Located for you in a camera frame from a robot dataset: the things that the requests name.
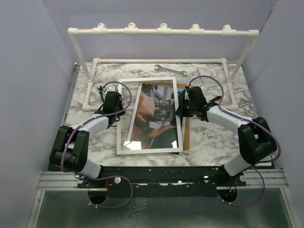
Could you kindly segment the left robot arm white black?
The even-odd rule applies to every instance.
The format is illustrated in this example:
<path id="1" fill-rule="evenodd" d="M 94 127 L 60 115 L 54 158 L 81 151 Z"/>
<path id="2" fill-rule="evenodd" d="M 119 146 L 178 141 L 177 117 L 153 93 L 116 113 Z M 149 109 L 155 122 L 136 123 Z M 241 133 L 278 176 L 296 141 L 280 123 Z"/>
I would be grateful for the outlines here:
<path id="1" fill-rule="evenodd" d="M 88 145 L 91 138 L 108 129 L 125 114 L 122 96 L 119 92 L 106 94 L 104 104 L 93 116 L 73 127 L 61 126 L 55 137 L 49 163 L 62 171 L 74 171 L 88 176 L 92 186 L 98 188 L 104 184 L 105 176 L 100 172 L 101 165 L 88 159 Z"/>

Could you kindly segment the printed photo with mat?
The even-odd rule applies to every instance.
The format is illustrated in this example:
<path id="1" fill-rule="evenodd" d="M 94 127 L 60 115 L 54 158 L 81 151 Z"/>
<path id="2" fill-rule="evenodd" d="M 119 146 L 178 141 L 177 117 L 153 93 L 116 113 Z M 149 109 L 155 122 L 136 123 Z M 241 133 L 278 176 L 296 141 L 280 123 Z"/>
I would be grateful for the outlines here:
<path id="1" fill-rule="evenodd" d="M 170 82 L 140 83 L 121 149 L 130 154 L 181 152 L 184 119 L 175 111 L 183 91 Z"/>

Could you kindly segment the white picture frame with photo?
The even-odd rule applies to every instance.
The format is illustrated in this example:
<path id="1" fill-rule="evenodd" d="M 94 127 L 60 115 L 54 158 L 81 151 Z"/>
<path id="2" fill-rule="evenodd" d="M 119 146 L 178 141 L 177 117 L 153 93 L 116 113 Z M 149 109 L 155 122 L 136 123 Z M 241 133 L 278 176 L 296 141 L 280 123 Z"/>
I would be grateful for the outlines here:
<path id="1" fill-rule="evenodd" d="M 118 79 L 120 83 L 151 83 L 151 82 L 165 82 L 171 81 L 173 86 L 173 93 L 175 98 L 175 110 L 177 109 L 179 102 L 177 99 L 177 81 L 176 77 L 146 77 L 146 78 L 121 78 Z M 176 117 L 177 121 L 177 140 L 173 145 L 176 145 L 175 148 L 166 148 L 166 149 L 142 149 L 139 146 L 140 142 L 127 141 L 126 145 L 122 145 L 122 124 L 124 119 L 120 120 L 117 123 L 117 141 L 116 141 L 116 154 L 117 155 L 128 155 L 128 154 L 155 154 L 155 153 L 180 153 L 183 152 L 183 140 L 182 140 L 182 131 L 180 117 Z"/>

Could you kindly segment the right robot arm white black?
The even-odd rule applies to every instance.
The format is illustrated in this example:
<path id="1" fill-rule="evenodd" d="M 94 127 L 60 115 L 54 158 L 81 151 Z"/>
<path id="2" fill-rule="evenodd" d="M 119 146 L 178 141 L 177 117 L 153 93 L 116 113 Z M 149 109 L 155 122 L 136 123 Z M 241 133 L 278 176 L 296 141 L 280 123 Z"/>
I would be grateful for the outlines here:
<path id="1" fill-rule="evenodd" d="M 221 99 L 221 96 L 207 102 L 200 87 L 186 87 L 178 97 L 176 115 L 196 117 L 201 121 L 220 125 L 238 136 L 239 155 L 226 162 L 218 174 L 219 182 L 228 186 L 235 181 L 237 174 L 274 153 L 277 143 L 270 135 L 264 118 L 247 119 L 229 112 L 217 103 L 217 99 Z"/>

